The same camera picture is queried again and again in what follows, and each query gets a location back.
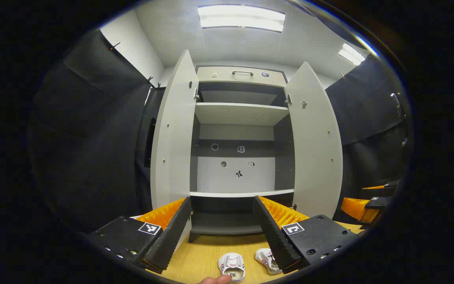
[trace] sticker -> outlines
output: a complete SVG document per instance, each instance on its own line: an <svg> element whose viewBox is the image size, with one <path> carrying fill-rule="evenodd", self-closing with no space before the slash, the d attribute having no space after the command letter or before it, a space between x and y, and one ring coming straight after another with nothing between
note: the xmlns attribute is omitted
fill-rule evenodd
<svg viewBox="0 0 454 284"><path fill-rule="evenodd" d="M282 226L281 228L285 231L286 234L296 234L298 232L304 231L304 228L302 228L299 223L288 224Z"/></svg>
<svg viewBox="0 0 454 284"><path fill-rule="evenodd" d="M144 223L143 226L141 226L141 228L139 228L138 231L155 235L157 234L157 232L159 232L159 230L160 230L159 225Z"/></svg>

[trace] fluorescent light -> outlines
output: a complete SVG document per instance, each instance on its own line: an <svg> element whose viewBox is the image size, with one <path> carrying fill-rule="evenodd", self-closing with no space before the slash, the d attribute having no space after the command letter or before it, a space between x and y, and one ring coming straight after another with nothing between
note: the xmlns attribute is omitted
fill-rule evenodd
<svg viewBox="0 0 454 284"><path fill-rule="evenodd" d="M285 14L270 9L241 5L198 7L201 27L250 27L283 31Z"/></svg>
<svg viewBox="0 0 454 284"><path fill-rule="evenodd" d="M360 65L362 61L365 60L365 57L360 54L360 52L356 51L353 47L345 43L342 45L342 50L339 51L339 55L348 59L355 65Z"/></svg>

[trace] shoe insole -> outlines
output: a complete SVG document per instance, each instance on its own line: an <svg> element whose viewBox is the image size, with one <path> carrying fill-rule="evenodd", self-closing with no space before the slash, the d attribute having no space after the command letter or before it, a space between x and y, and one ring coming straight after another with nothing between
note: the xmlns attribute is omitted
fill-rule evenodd
<svg viewBox="0 0 454 284"><path fill-rule="evenodd" d="M238 280L243 277L243 270L239 268L227 268L225 270L225 275L230 276L232 280Z"/></svg>

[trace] cabinet door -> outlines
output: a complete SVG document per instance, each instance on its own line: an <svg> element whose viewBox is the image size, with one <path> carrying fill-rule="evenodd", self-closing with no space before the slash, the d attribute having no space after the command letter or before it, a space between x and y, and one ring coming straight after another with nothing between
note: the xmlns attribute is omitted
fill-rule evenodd
<svg viewBox="0 0 454 284"><path fill-rule="evenodd" d="M150 164L152 207L190 195L190 154L198 79L185 50L162 97L153 136ZM184 235L190 231L190 221Z"/></svg>
<svg viewBox="0 0 454 284"><path fill-rule="evenodd" d="M308 217L332 218L342 184L342 146L334 110L304 62L285 86L295 147L294 204Z"/></svg>

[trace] white sneaker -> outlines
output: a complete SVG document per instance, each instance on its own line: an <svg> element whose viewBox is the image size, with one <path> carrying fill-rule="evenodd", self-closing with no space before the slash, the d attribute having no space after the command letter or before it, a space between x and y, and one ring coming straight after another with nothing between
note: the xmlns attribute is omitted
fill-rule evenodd
<svg viewBox="0 0 454 284"><path fill-rule="evenodd" d="M272 255L270 248L261 248L260 250L257 250L255 259L267 268L267 273L270 275L282 273L281 269L279 269L276 264L276 261L274 261L274 255Z"/></svg>
<svg viewBox="0 0 454 284"><path fill-rule="evenodd" d="M223 275L232 278L231 283L240 283L245 279L245 262L237 253L227 253L218 260L218 268Z"/></svg>

